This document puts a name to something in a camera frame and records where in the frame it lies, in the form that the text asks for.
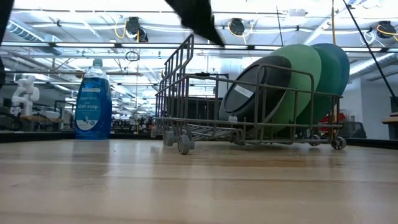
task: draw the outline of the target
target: green plate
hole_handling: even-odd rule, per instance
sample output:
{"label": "green plate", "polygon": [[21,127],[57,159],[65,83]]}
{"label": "green plate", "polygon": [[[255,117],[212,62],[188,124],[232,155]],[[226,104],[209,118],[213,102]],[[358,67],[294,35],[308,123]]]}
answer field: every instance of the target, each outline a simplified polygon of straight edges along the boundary
{"label": "green plate", "polygon": [[[341,83],[341,65],[337,56],[331,54],[322,47],[314,47],[321,56],[322,73],[317,86],[317,92],[337,93]],[[332,109],[332,97],[326,95],[314,95],[313,98],[313,124],[317,124]],[[309,124],[311,121],[310,103],[300,113],[297,118],[297,124]]]}
{"label": "green plate", "polygon": [[[288,45],[273,51],[271,55],[279,55],[289,59],[293,70],[311,73],[314,78],[314,89],[317,89],[321,77],[322,63],[318,52],[313,47],[302,44]],[[289,87],[310,91],[311,79],[307,75],[293,72],[290,78]],[[310,100],[310,94],[298,94],[297,116],[305,109]],[[275,115],[272,117],[271,122],[274,124],[291,123],[294,116],[294,103],[295,93],[293,91],[287,91],[284,100],[275,112]],[[276,133],[281,129],[283,129],[283,126],[275,127],[274,132]]]}
{"label": "green plate", "polygon": [[347,53],[344,52],[339,46],[334,44],[315,44],[312,47],[320,47],[323,50],[327,50],[328,53],[336,55],[341,65],[341,83],[339,90],[336,92],[338,95],[342,95],[346,89],[349,79],[349,59]]}

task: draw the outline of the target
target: light fixture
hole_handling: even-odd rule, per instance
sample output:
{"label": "light fixture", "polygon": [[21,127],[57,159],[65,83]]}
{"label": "light fixture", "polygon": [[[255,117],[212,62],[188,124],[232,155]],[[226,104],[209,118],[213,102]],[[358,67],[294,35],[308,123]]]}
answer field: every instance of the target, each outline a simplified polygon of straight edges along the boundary
{"label": "light fixture", "polygon": [[114,86],[112,86],[111,88],[112,88],[114,91],[119,92],[119,93],[121,93],[121,94],[124,94],[124,95],[127,94],[127,90],[124,89],[124,88],[123,88],[122,86],[120,86],[120,85],[114,85]]}
{"label": "light fixture", "polygon": [[68,101],[68,102],[70,102],[70,101],[76,101],[76,99],[70,98],[70,97],[66,97],[66,98],[65,98],[65,101]]}
{"label": "light fixture", "polygon": [[3,42],[3,47],[50,47],[49,43],[42,42]]}
{"label": "light fixture", "polygon": [[195,49],[223,49],[222,47],[218,46],[218,45],[214,45],[214,44],[195,44],[194,45]]}
{"label": "light fixture", "polygon": [[136,107],[135,106],[123,106],[125,109],[127,110],[135,110]]}
{"label": "light fixture", "polygon": [[50,82],[53,85],[80,85],[81,82]]}
{"label": "light fixture", "polygon": [[[366,47],[342,47],[345,52],[369,52],[369,49]],[[371,47],[372,52],[379,52],[381,48],[379,47]]]}
{"label": "light fixture", "polygon": [[277,50],[281,46],[255,46],[254,50]]}
{"label": "light fixture", "polygon": [[232,18],[232,21],[228,24],[228,29],[233,34],[242,36],[244,34],[244,25],[242,23],[242,19]]}
{"label": "light fixture", "polygon": [[49,80],[51,80],[50,77],[46,77],[45,75],[41,75],[41,74],[26,74],[26,73],[23,73],[23,75],[26,75],[26,76],[32,75],[32,76],[36,77],[36,79],[42,80],[42,81],[49,81]]}
{"label": "light fixture", "polygon": [[113,48],[114,44],[108,43],[56,43],[57,47],[97,47],[97,48]]}
{"label": "light fixture", "polygon": [[68,89],[67,87],[61,86],[61,85],[54,85],[58,88],[60,88],[61,90],[65,90],[65,91],[71,91],[71,89]]}
{"label": "light fixture", "polygon": [[180,44],[121,44],[125,48],[176,49]]}
{"label": "light fixture", "polygon": [[248,49],[247,46],[242,46],[242,45],[225,45],[225,49],[240,49],[240,50],[246,50]]}

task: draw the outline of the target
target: ceiling light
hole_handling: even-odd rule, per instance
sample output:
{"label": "ceiling light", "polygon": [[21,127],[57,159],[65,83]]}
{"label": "ceiling light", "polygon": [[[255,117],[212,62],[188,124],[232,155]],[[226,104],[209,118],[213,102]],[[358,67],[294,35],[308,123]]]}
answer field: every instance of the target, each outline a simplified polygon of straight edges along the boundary
{"label": "ceiling light", "polygon": [[32,76],[36,77],[36,79],[42,80],[42,81],[51,80],[50,77],[46,77],[45,75],[41,75],[41,74],[26,74],[26,73],[23,73],[23,75],[26,75],[26,76],[32,75]]}
{"label": "ceiling light", "polygon": [[222,47],[214,44],[195,44],[194,45],[195,49],[223,49]]}
{"label": "ceiling light", "polygon": [[50,47],[48,43],[40,42],[3,42],[1,45],[3,47]]}
{"label": "ceiling light", "polygon": [[142,48],[142,49],[177,49],[180,44],[121,44],[125,48]]}
{"label": "ceiling light", "polygon": [[80,85],[81,82],[50,82],[53,85]]}
{"label": "ceiling light", "polygon": [[[345,52],[369,52],[367,47],[342,47]],[[371,47],[372,52],[379,52],[381,48],[379,47]]]}
{"label": "ceiling light", "polygon": [[281,48],[281,46],[255,46],[255,50],[277,50]]}
{"label": "ceiling light", "polygon": [[123,106],[125,109],[127,110],[135,110],[136,107],[135,106]]}
{"label": "ceiling light", "polygon": [[113,48],[114,44],[107,43],[56,43],[57,47],[99,47],[99,48]]}
{"label": "ceiling light", "polygon": [[242,45],[225,45],[225,49],[239,49],[239,50],[246,50],[248,47],[247,46],[242,46]]}
{"label": "ceiling light", "polygon": [[68,89],[67,87],[64,87],[64,86],[61,86],[61,85],[55,85],[55,86],[60,88],[61,90],[71,91],[71,89]]}
{"label": "ceiling light", "polygon": [[68,102],[69,102],[69,101],[76,101],[76,99],[66,97],[66,98],[65,98],[65,101],[68,101]]}
{"label": "ceiling light", "polygon": [[124,95],[127,94],[127,90],[126,90],[124,87],[122,87],[122,86],[114,85],[114,86],[112,86],[111,88],[112,88],[114,91],[117,91],[117,92],[119,92],[119,93],[121,93],[121,94],[124,94]]}

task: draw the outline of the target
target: bottle label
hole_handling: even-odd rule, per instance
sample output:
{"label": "bottle label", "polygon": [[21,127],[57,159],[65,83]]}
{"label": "bottle label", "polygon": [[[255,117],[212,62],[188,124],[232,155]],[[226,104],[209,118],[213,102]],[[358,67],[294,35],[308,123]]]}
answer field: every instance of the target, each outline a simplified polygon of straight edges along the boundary
{"label": "bottle label", "polygon": [[101,89],[82,88],[81,95],[76,104],[76,124],[87,131],[93,128],[101,116]]}

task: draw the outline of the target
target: bottle cap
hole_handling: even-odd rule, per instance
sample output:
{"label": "bottle cap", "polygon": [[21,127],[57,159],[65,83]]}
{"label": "bottle cap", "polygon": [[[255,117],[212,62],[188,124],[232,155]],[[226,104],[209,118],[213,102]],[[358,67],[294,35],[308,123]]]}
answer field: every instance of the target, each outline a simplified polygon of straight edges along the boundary
{"label": "bottle cap", "polygon": [[95,65],[102,67],[102,65],[103,65],[102,59],[94,59],[93,66],[95,66]]}

